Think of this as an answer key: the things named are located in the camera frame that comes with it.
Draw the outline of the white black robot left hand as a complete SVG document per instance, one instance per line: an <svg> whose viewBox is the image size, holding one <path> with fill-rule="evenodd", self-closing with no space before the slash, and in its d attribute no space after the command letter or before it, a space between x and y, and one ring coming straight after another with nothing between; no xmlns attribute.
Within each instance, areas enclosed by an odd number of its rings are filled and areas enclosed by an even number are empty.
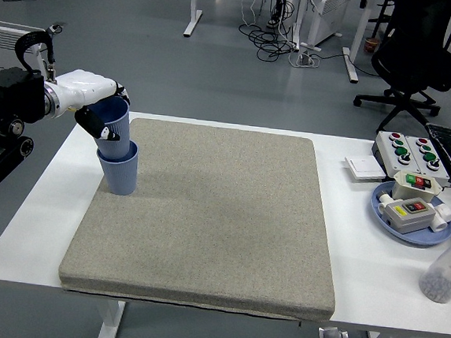
<svg viewBox="0 0 451 338"><path fill-rule="evenodd" d="M58 76L54 83L45 82L44 91L46 117L57 118L74 110L76 122L95 139L120 141L122 135L91 110L91 105L116 96L130 105L127 90L115 80L76 69Z"/></svg>

